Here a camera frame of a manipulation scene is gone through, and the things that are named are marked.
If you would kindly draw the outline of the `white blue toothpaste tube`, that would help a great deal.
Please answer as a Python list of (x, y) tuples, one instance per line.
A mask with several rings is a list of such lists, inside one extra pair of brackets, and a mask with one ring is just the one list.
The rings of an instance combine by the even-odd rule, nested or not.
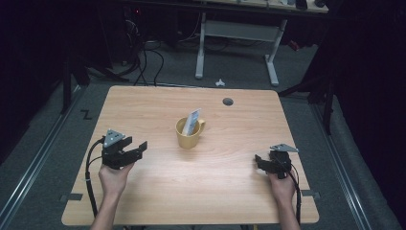
[(186, 119), (184, 127), (182, 129), (182, 134), (185, 136), (190, 136), (194, 130), (195, 124), (200, 115), (200, 108), (192, 111)]

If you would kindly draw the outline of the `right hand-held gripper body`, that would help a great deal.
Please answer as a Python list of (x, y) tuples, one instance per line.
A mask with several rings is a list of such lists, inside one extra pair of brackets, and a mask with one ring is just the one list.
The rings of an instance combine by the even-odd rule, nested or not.
[(269, 158), (271, 161), (271, 172), (275, 173), (278, 179), (284, 179), (292, 169), (290, 152), (299, 152), (298, 149), (287, 144), (278, 144), (270, 147)]

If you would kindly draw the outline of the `white-framed background desk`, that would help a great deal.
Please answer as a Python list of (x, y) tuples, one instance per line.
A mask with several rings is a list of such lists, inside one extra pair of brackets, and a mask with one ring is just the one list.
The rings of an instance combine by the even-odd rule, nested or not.
[[(328, 7), (321, 0), (201, 0), (203, 6), (209, 3), (254, 7), (262, 10), (283, 10), (287, 12), (328, 13)], [(252, 41), (270, 42), (269, 53), (264, 56), (270, 82), (279, 85), (274, 65), (287, 20), (282, 19), (278, 26), (255, 25), (243, 22), (231, 22), (222, 19), (207, 19), (206, 13), (201, 13), (199, 50), (197, 53), (195, 77), (202, 79), (205, 62), (205, 38), (207, 36), (245, 39)]]

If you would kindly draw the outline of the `yellow cup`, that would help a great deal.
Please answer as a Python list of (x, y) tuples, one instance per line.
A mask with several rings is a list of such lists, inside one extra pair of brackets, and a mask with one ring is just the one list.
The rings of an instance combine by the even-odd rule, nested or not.
[(187, 122), (186, 118), (180, 119), (175, 125), (175, 131), (177, 135), (178, 145), (185, 150), (190, 150), (194, 148), (199, 140), (201, 133), (204, 130), (206, 122), (202, 119), (198, 120), (194, 126), (191, 135), (183, 135), (182, 131)]

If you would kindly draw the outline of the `person's left hand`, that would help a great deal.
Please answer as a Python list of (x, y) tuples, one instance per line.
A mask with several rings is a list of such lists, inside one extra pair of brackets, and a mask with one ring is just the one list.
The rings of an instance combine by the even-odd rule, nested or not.
[(133, 164), (124, 166), (118, 170), (102, 165), (99, 171), (99, 178), (103, 194), (108, 197), (119, 197), (126, 186), (127, 178)]

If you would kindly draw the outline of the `person's right hand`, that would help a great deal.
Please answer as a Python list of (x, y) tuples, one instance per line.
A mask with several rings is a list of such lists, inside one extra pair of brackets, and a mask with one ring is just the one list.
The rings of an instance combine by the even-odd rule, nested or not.
[(292, 205), (292, 198), (295, 194), (295, 186), (292, 178), (279, 179), (274, 173), (268, 173), (271, 183), (271, 190), (279, 207)]

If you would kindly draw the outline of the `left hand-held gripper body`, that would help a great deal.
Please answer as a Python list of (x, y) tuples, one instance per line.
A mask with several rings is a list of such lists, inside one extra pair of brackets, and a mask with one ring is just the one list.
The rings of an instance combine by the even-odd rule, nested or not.
[(128, 153), (129, 150), (119, 148), (119, 142), (125, 138), (124, 134), (113, 129), (106, 131), (101, 151), (102, 163), (105, 166), (118, 170), (121, 167), (135, 163), (143, 157), (131, 156)]

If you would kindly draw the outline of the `grey tape strip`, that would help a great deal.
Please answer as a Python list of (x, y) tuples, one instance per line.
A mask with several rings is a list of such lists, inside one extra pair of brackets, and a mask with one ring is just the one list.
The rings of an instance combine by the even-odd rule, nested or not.
[(302, 196), (311, 196), (314, 200), (318, 200), (321, 198), (318, 192), (313, 190), (301, 190)]
[(81, 201), (83, 194), (68, 194), (68, 195), (61, 195), (59, 198), (59, 202), (67, 202), (69, 200)]

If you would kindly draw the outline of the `black metal stand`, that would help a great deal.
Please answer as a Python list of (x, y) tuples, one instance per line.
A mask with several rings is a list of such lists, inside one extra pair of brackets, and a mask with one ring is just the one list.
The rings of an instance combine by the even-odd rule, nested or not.
[(127, 82), (127, 79), (120, 77), (118, 74), (115, 74), (112, 71), (99, 66), (98, 64), (86, 59), (85, 57), (81, 57), (75, 54), (68, 54), (63, 62), (63, 101), (61, 109), (62, 114), (66, 114), (71, 104), (73, 103), (72, 78), (75, 78), (79, 86), (89, 85), (90, 77), (87, 73), (88, 67), (97, 70), (113, 81)]
[(307, 101), (310, 104), (324, 104), (322, 113), (322, 125), (327, 135), (331, 134), (330, 121), (333, 112), (335, 78), (330, 75), (324, 75), (310, 80), (303, 80), (301, 83), (289, 87), (279, 92), (280, 97), (286, 97), (295, 92), (308, 92)]

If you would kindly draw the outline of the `metal floor rail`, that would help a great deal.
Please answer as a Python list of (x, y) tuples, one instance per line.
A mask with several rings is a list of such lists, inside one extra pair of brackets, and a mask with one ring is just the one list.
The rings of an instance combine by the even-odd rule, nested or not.
[(64, 93), (59, 88), (29, 122), (27, 131), (0, 166), (0, 230), (9, 227), (43, 168), (55, 139), (85, 90), (85, 86), (75, 86), (71, 91), (72, 101), (66, 109), (62, 109)]
[(319, 106), (311, 104), (309, 107), (327, 143), (327, 152), (330, 155), (333, 169), (336, 172), (336, 177), (340, 183), (347, 204), (350, 207), (351, 214), (358, 227), (358, 230), (372, 230), (371, 223), (361, 204), (359, 195), (355, 191), (353, 184), (350, 180), (350, 177), (346, 171), (346, 168), (340, 158), (338, 149), (336, 148), (332, 137), (326, 132), (326, 129), (323, 124), (323, 115), (319, 109)]

